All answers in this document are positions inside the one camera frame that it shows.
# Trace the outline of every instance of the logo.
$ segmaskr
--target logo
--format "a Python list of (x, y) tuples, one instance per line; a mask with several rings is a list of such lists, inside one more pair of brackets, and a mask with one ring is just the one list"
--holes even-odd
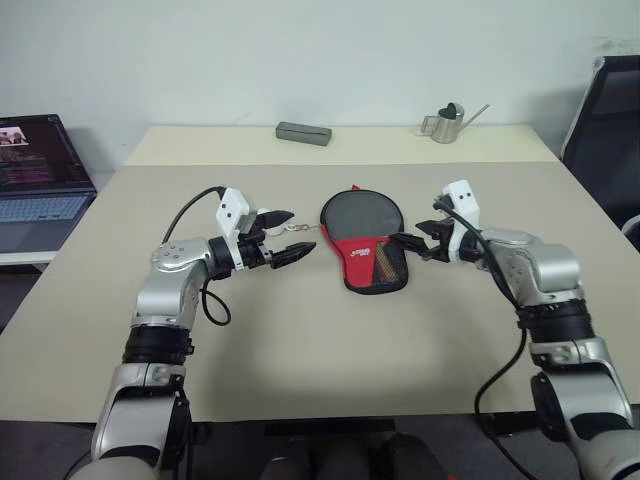
[(370, 248), (359, 248), (358, 250), (354, 250), (351, 252), (352, 257), (366, 257), (371, 253)]

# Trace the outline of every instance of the beige tabletop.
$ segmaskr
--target beige tabletop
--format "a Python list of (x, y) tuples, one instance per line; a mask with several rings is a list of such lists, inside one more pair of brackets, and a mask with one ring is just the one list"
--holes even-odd
[[(215, 142), (206, 148), (216, 158)], [(95, 421), (152, 250), (177, 209), (216, 184), (314, 223), (330, 196), (355, 183), (394, 199), (407, 231), (417, 233), (416, 222), (439, 217), (430, 205), (442, 186), (468, 179), (483, 226), (525, 230), (576, 253), (596, 331), (630, 399), (640, 401), (640, 256), (566, 169), (548, 161), (543, 146), (529, 148), (538, 148), (543, 161), (519, 162), (514, 151), (514, 161), (491, 163), (121, 168), (0, 336), (0, 418)], [(196, 204), (174, 238), (216, 236), (216, 207), (214, 198)], [(275, 250), (308, 240), (318, 246), (296, 264), (213, 284), (233, 321), (216, 327), (198, 313), (196, 351), (186, 363), (194, 419), (470, 412), (476, 389), (519, 337), (489, 275), (408, 255), (403, 290), (361, 296), (344, 287), (338, 259), (319, 232), (268, 243)], [(531, 409), (535, 371), (525, 356), (483, 408)]]

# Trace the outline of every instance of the white wall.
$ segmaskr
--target white wall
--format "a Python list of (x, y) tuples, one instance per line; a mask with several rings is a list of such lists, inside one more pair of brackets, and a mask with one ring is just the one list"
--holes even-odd
[(450, 100), (557, 149), (638, 0), (2, 0), (0, 116), (59, 113), (92, 170), (150, 124), (417, 124)]

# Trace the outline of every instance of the laptop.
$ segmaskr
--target laptop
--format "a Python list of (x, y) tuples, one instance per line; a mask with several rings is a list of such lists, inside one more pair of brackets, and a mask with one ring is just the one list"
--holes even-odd
[(95, 196), (57, 115), (0, 118), (0, 253), (59, 250)]

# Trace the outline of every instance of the laptop keyboard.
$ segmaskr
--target laptop keyboard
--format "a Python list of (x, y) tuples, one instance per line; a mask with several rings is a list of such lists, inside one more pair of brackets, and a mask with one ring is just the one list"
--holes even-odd
[(71, 220), (86, 196), (0, 200), (0, 223)]

